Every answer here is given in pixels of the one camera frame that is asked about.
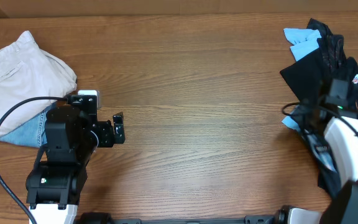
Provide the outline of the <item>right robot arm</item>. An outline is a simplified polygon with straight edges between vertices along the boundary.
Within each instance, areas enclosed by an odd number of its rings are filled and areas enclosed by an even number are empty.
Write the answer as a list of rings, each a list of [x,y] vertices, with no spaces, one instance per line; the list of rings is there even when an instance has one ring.
[[[287,84],[299,100],[287,116],[316,159],[332,201],[324,212],[284,207],[275,223],[358,223],[358,76]]]

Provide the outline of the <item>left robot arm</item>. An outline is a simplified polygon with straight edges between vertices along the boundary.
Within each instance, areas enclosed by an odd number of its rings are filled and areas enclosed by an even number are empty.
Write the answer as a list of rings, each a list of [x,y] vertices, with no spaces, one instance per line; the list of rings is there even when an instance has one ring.
[[[26,180],[32,223],[74,223],[92,153],[124,143],[123,113],[98,121],[97,110],[96,95],[71,95],[47,112],[47,142]]]

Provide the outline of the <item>black orange patterned jersey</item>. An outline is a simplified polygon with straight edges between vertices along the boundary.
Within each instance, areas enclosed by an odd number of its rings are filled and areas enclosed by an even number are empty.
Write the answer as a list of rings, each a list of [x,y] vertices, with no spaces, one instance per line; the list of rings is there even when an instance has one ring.
[[[351,78],[358,76],[358,64],[356,60],[345,55],[343,35],[333,34],[326,24],[317,21],[316,19],[310,19],[307,29],[318,30],[320,32],[321,38],[318,39],[319,49],[324,63],[328,66],[329,71],[331,72],[332,78],[350,80]],[[327,191],[321,169],[319,186]]]

